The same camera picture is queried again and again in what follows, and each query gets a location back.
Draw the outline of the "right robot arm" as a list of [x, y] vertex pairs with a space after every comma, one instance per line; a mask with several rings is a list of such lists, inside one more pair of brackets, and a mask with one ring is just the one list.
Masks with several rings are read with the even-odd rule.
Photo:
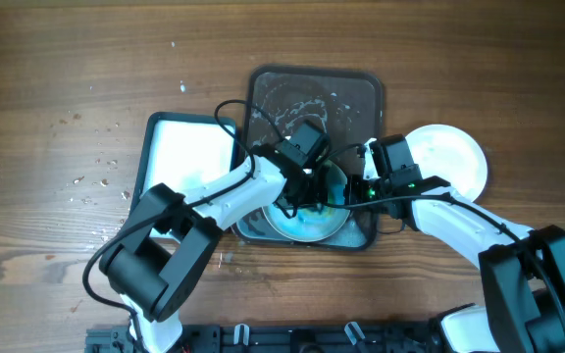
[[451, 352], [565, 352], [565, 230], [512, 223], [423, 177], [401, 135], [359, 149], [364, 173], [346, 190], [354, 209], [388, 214], [447, 244], [480, 272], [485, 303], [439, 321]]

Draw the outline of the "grey plate with blue stain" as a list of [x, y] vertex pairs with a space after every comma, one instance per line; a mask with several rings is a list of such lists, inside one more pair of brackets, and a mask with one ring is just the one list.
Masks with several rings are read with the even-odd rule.
[[[322, 172], [326, 173], [327, 203], [342, 204], [347, 176], [333, 162], [326, 162]], [[316, 242], [332, 236], [346, 223], [350, 215], [347, 209], [331, 208], [321, 204], [300, 208], [296, 216], [291, 219], [275, 205], [264, 207], [263, 213], [275, 231], [286, 238], [300, 242]]]

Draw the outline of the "white plate blue stain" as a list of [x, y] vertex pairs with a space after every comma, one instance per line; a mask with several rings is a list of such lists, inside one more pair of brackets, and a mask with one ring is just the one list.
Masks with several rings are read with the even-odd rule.
[[380, 178], [385, 198], [424, 195], [437, 187], [451, 187], [474, 201], [488, 180], [482, 147], [454, 126], [422, 126], [407, 135], [371, 139], [366, 145], [362, 176]]

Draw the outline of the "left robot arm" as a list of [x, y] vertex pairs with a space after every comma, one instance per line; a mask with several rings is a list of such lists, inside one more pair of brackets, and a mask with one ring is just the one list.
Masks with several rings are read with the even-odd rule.
[[305, 122], [273, 144], [254, 146], [242, 165], [183, 192], [159, 183], [148, 189], [124, 227], [94, 264], [129, 311], [137, 348], [167, 352], [179, 340], [179, 308], [202, 276], [225, 229], [252, 211], [300, 205], [330, 139]]

